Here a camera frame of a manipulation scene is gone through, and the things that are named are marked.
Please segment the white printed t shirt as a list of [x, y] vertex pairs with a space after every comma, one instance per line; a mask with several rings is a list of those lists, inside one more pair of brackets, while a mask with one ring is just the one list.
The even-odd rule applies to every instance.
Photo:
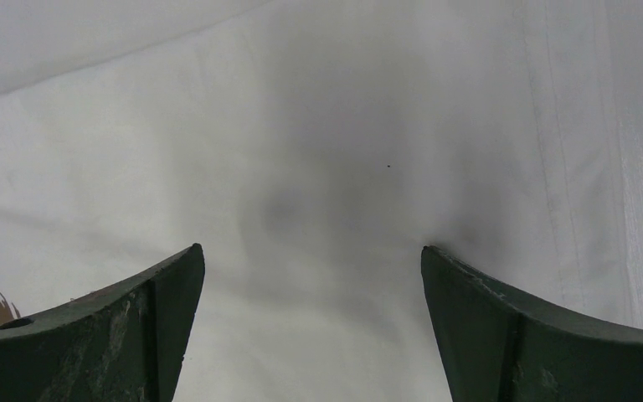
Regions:
[[447, 401], [419, 254], [643, 328], [643, 1], [0, 1], [0, 290], [199, 243], [178, 401]]

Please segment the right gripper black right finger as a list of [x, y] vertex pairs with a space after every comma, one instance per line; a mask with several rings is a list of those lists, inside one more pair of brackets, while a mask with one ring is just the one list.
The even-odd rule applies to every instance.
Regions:
[[490, 277], [435, 246], [421, 275], [455, 401], [643, 401], [643, 329]]

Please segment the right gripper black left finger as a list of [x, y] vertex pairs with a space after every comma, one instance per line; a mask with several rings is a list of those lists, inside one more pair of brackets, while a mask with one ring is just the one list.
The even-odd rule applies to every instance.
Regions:
[[203, 289], [201, 245], [0, 326], [0, 401], [170, 401]]

